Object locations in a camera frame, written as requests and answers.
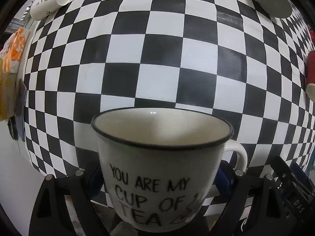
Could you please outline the yellow snack bag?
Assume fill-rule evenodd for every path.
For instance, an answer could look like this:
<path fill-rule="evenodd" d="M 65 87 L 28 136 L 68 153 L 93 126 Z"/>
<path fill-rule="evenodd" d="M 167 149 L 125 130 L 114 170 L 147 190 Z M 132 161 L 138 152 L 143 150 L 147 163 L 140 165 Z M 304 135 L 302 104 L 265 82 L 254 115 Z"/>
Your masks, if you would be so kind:
<path fill-rule="evenodd" d="M 17 74 L 6 73 L 3 70 L 3 59 L 1 59 L 1 89 L 0 89 L 0 121 L 14 116 L 16 109 L 16 80 Z"/>

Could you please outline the orange white snack packet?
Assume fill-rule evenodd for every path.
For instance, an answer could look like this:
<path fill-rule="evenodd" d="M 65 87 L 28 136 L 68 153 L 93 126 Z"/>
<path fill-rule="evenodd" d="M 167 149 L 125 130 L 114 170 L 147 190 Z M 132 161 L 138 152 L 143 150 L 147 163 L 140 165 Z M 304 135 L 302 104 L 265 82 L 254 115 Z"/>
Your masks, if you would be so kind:
<path fill-rule="evenodd" d="M 5 42 L 1 50 L 2 71 L 6 74 L 16 74 L 19 69 L 23 50 L 31 31 L 26 28 L 19 28 Z"/>

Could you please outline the black round lid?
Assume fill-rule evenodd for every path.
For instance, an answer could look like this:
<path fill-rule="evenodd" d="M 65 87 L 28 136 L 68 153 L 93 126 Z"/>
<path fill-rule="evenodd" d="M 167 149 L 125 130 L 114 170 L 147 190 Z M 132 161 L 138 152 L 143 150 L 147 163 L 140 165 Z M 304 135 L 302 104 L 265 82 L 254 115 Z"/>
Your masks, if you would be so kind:
<path fill-rule="evenodd" d="M 12 137 L 13 140 L 17 141 L 18 140 L 18 131 L 17 131 L 17 127 L 16 127 L 15 116 L 12 116 L 8 119 L 7 126 L 8 126 L 10 136 Z"/>

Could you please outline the dark smartphone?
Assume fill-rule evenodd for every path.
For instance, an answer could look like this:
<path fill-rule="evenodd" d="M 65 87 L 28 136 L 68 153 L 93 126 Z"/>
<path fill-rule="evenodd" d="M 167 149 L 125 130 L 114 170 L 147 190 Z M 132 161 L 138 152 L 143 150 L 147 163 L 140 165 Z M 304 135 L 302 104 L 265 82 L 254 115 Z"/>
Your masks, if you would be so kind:
<path fill-rule="evenodd" d="M 25 86 L 22 79 L 19 79 L 19 85 L 17 90 L 17 99 L 16 99 L 16 127 L 17 133 L 21 140 L 25 142 L 25 105 L 27 98 L 27 87 Z"/>

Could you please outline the white enamel tea mug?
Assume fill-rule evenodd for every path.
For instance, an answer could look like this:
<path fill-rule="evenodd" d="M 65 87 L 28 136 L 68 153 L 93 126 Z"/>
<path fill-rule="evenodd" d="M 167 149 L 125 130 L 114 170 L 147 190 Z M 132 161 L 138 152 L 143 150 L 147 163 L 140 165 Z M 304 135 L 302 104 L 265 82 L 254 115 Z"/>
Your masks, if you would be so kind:
<path fill-rule="evenodd" d="M 91 126 L 106 190 L 122 220 L 164 233 L 199 212 L 223 153 L 235 152 L 245 170 L 245 148 L 224 119 L 176 108 L 121 108 L 101 112 Z"/>

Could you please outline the red paper cup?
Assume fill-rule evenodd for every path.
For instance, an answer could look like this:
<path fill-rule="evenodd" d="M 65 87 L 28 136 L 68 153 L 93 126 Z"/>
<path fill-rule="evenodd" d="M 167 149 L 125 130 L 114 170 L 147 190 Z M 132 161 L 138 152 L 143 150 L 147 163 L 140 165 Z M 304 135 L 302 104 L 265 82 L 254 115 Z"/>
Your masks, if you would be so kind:
<path fill-rule="evenodd" d="M 306 60 L 306 94 L 309 99 L 315 103 L 315 50 L 311 50 Z"/>

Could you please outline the black white checkered tablecloth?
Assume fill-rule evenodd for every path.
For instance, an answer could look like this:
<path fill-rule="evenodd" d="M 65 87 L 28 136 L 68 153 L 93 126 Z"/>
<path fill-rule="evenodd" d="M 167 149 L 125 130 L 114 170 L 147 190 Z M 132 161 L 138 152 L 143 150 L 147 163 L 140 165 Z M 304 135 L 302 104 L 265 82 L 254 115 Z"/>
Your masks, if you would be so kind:
<path fill-rule="evenodd" d="M 230 122 L 251 175 L 274 156 L 306 169 L 314 103 L 301 12 L 255 0 L 72 0 L 35 28 L 24 76 L 26 150 L 41 174 L 70 176 L 97 158 L 90 122 L 122 107 L 183 108 Z"/>

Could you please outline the white printed cup left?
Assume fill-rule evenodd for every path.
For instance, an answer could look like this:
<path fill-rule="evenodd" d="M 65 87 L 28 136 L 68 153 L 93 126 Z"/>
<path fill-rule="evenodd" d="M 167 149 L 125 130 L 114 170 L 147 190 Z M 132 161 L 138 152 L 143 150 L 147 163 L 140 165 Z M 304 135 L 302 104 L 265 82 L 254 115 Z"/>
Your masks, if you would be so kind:
<path fill-rule="evenodd" d="M 40 21 L 69 2 L 70 0 L 34 0 L 30 8 L 31 18 Z"/>

